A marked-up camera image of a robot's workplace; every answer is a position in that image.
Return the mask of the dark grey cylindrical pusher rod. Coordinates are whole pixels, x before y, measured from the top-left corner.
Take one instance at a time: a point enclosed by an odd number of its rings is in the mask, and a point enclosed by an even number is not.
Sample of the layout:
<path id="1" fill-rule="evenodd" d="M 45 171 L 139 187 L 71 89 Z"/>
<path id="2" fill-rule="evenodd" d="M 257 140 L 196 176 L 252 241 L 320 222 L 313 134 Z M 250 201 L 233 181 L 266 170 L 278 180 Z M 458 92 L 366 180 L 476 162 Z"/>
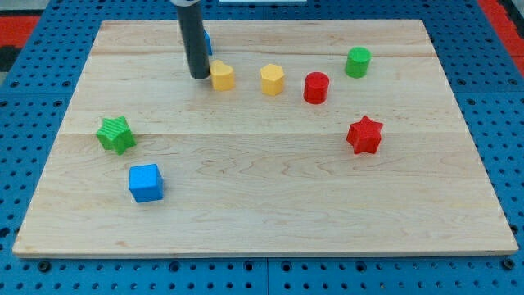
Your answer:
<path id="1" fill-rule="evenodd" d="M 205 79 L 210 75 L 210 63 L 200 1 L 177 0 L 175 7 L 190 75 L 194 79 Z"/>

